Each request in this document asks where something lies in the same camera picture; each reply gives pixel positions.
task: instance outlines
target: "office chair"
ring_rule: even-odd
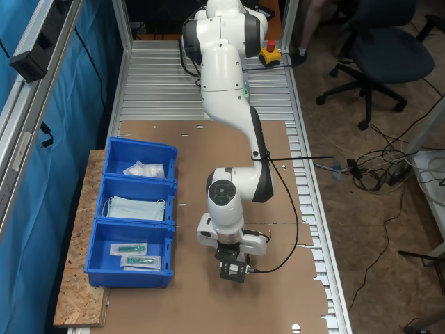
[[[393,28],[408,24],[414,16],[416,0],[360,0],[355,14],[346,22],[350,36],[342,53],[354,60],[360,71],[337,64],[330,72],[336,77],[339,70],[355,81],[333,88],[316,98],[322,105],[328,95],[360,89],[365,96],[366,120],[358,124],[360,130],[371,121],[372,92],[376,90],[395,99],[394,110],[401,112],[407,100],[384,84],[401,84],[426,77],[434,68],[434,61],[422,43],[403,30]]]

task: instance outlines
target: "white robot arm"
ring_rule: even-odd
[[[267,237],[244,229],[241,201],[266,202],[274,193],[261,123],[244,96],[241,57],[258,55],[267,32],[264,15],[247,12],[239,0],[209,0],[206,10],[184,26],[184,49],[201,66],[205,112],[243,132],[256,161],[250,167],[215,169],[207,179],[209,213],[198,226],[198,241],[217,248],[221,278],[243,282],[245,254],[264,255]]]

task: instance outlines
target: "cardboard sheet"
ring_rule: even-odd
[[[275,238],[267,254],[252,257],[251,265],[276,267],[292,247]],[[95,334],[213,333],[327,334],[327,299],[314,280],[312,252],[297,247],[274,273],[254,273],[244,284],[219,278],[215,250],[199,245],[196,227],[177,228],[175,276],[166,289],[111,289],[105,327]]]
[[[284,122],[262,122],[262,126],[271,157],[290,157]],[[178,226],[197,226],[202,214],[207,212],[206,181],[211,172],[218,167],[252,165],[249,143],[244,134],[218,122],[125,121],[122,122],[120,134],[125,138],[166,143],[178,148],[176,200],[178,204],[185,204],[177,207]],[[289,185],[298,221],[301,222],[292,161],[276,161],[275,165]],[[274,170],[272,173],[275,182],[274,196],[264,204],[244,202],[245,223],[296,223],[286,189],[277,173]]]
[[[290,157],[284,122],[263,122],[273,157]],[[327,334],[327,297],[309,248],[297,247],[288,262],[273,273],[249,274],[244,284],[219,278],[215,250],[198,244],[197,224],[207,211],[205,182],[217,167],[249,166],[244,135],[216,122],[123,122],[121,135],[175,145],[178,206],[172,282],[166,289],[111,289],[105,327],[95,334],[121,333],[293,333]],[[297,207],[291,161],[280,168]],[[275,195],[264,204],[243,203],[246,228],[272,234],[265,256],[251,257],[257,269],[275,268],[293,249],[296,221],[289,198],[275,175]],[[312,244],[307,224],[300,226],[299,244]]]

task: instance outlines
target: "blue plastic storage bin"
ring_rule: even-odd
[[[175,225],[175,221],[173,220],[173,201],[175,192],[176,184],[161,181],[160,179],[156,178],[145,179],[141,177],[117,177],[102,175],[99,195],[97,196],[95,218]],[[105,204],[106,201],[113,196],[126,198],[127,200],[146,200],[152,202],[164,200],[164,219],[162,221],[146,221],[141,219],[108,218],[106,217],[108,205]]]
[[[167,287],[173,277],[172,243],[175,228],[161,224],[142,224],[94,220],[85,273],[90,284],[105,287]],[[148,255],[163,257],[160,271],[126,271],[120,256],[110,255],[110,244],[148,242]]]
[[[104,173],[135,177],[125,175],[124,170],[139,160],[143,164],[163,164],[165,179],[160,180],[176,183],[175,162],[177,154],[178,149],[170,145],[110,137],[106,149]]]

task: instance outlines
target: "face mask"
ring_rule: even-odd
[[[142,200],[127,200],[126,198],[114,196],[107,200],[102,208],[108,203],[107,217],[143,219],[148,221],[162,221],[164,218],[165,201],[146,202]]]

